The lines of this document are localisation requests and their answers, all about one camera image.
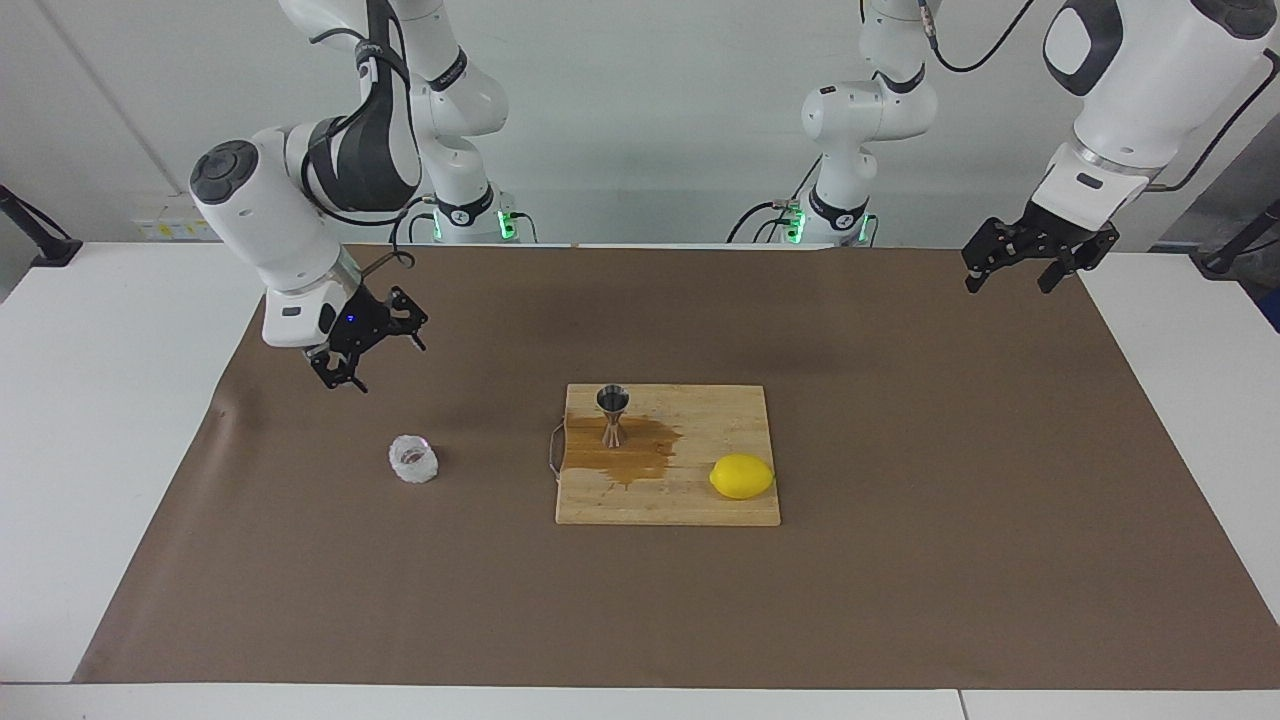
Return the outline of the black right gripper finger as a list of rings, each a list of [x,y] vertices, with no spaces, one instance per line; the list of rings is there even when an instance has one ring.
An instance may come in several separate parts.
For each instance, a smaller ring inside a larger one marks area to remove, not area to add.
[[[388,295],[388,336],[408,337],[419,351],[426,345],[420,331],[428,323],[428,314],[401,287],[392,287]]]
[[[361,352],[308,351],[308,365],[329,389],[351,384],[358,391],[369,391],[367,386],[357,377],[360,359]]]

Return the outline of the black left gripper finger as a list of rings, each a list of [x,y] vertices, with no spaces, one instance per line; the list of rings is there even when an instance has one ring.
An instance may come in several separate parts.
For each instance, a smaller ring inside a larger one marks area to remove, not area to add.
[[[978,293],[989,275],[1023,259],[1030,229],[1019,223],[984,220],[963,247],[969,293]]]
[[[1075,249],[1062,246],[1038,278],[1042,293],[1051,293],[1069,275],[1096,269],[1119,241],[1119,233],[1096,233]]]

